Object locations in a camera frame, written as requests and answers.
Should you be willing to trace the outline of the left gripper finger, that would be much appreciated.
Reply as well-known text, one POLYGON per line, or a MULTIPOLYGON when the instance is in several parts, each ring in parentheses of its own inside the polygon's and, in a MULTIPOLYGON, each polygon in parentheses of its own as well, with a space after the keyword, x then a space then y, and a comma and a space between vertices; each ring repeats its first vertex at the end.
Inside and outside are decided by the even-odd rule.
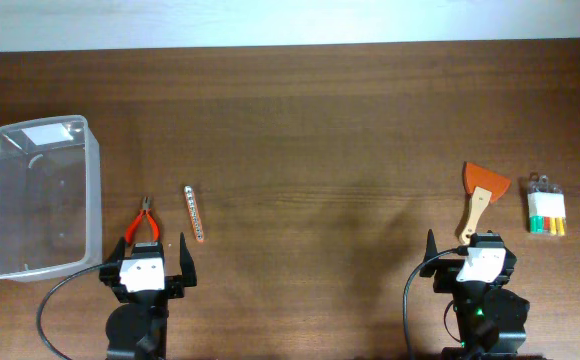
POLYGON ((181 268, 182 282, 184 286, 196 286, 197 274, 192 255, 187 247, 185 235, 180 233, 180 255, 179 264, 181 268))
POLYGON ((118 274, 119 269, 121 267, 121 263, 125 257, 125 250, 126 250, 126 240, 124 237, 121 237, 117 244, 115 245, 114 249, 107 257, 104 262, 105 267, 103 268, 104 274, 118 274))

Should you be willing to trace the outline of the orange scraper wooden handle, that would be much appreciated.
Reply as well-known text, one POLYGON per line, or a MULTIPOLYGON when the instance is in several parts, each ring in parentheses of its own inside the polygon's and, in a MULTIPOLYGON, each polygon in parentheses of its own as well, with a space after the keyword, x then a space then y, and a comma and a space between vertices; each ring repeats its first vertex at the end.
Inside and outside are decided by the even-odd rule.
POLYGON ((485 209, 508 191, 511 179, 475 163, 466 162, 463 168, 463 183, 469 201, 467 219, 459 240, 467 245, 476 232, 485 209))

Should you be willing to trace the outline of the pack of coloured markers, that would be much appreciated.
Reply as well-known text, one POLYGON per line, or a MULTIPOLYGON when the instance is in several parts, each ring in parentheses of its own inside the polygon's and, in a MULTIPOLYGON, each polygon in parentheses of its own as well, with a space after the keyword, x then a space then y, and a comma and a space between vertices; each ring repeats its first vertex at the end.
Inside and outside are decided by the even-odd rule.
POLYGON ((565 196, 559 184, 547 175, 531 173, 526 186, 529 232, 550 236, 566 235, 565 196))

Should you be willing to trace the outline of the orange bit holder strip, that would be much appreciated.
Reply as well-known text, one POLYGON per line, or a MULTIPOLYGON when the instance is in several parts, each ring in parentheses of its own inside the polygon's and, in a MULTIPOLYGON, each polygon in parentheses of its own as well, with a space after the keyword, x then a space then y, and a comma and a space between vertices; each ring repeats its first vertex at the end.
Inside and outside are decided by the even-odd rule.
POLYGON ((184 187, 184 195, 195 238, 199 243, 203 243, 205 240, 205 235, 193 188, 189 185, 186 185, 184 187))

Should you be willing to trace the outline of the clear plastic container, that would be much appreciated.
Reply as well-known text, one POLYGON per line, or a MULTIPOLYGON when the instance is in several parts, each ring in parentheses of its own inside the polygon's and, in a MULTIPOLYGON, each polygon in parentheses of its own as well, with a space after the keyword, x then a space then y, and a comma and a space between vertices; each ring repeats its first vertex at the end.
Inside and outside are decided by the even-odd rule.
POLYGON ((86 118, 0 127, 0 280, 68 276, 102 252, 100 149, 86 118))

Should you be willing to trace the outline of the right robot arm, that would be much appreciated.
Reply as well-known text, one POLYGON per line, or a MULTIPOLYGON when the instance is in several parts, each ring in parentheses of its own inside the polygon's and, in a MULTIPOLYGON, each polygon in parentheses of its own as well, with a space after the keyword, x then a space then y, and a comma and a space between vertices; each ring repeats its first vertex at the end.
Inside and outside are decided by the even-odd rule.
POLYGON ((502 238, 491 231, 477 233, 451 251, 436 247, 429 232, 421 277, 433 280, 433 291, 449 294, 447 306, 457 320, 457 347, 441 351, 442 359, 514 359, 526 341, 530 302, 504 288, 517 262, 502 238))

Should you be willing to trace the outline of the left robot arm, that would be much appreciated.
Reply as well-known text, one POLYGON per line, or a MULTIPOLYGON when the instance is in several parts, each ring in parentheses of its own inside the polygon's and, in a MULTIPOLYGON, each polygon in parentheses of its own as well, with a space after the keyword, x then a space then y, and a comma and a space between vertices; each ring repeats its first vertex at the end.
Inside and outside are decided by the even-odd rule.
POLYGON ((179 239, 181 273, 165 273, 160 242, 130 247, 122 238, 104 261, 99 280, 109 287, 120 306, 108 317, 105 333, 108 359, 164 359, 167 357, 168 302, 185 296, 197 285, 194 260, 184 235, 179 239))

